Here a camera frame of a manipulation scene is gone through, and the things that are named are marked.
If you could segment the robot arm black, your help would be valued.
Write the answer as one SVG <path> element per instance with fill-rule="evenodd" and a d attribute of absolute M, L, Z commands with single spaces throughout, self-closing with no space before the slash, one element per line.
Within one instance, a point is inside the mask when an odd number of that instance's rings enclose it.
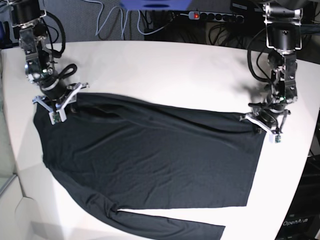
<path fill-rule="evenodd" d="M 52 13 L 40 8 L 37 0 L 9 0 L 10 18 L 13 28 L 19 30 L 19 46 L 25 55 L 25 75 L 28 81 L 37 85 L 42 96 L 36 96 L 32 102 L 44 107 L 49 114 L 51 124 L 67 120 L 66 107 L 77 101 L 77 94 L 87 88 L 88 83 L 66 84 L 65 80 L 77 72 L 72 63 L 61 72 L 55 68 L 55 59 L 62 57 L 66 48 L 66 34 L 60 20 Z M 47 47 L 46 40 L 52 44 L 52 37 L 44 17 L 50 17 L 57 24 L 61 34 L 61 50 Z"/>
<path fill-rule="evenodd" d="M 247 63 L 252 76 L 266 84 L 267 95 L 263 102 L 249 103 L 251 112 L 242 117 L 264 130 L 274 144 L 281 142 L 284 122 L 290 111 L 287 105 L 298 99 L 296 87 L 297 55 L 303 47 L 301 25 L 306 0 L 260 1 L 264 11 L 265 28 L 255 36 L 266 36 L 266 47 L 270 49 L 267 62 L 271 74 L 258 76 L 252 65 L 252 45 L 247 46 Z"/>

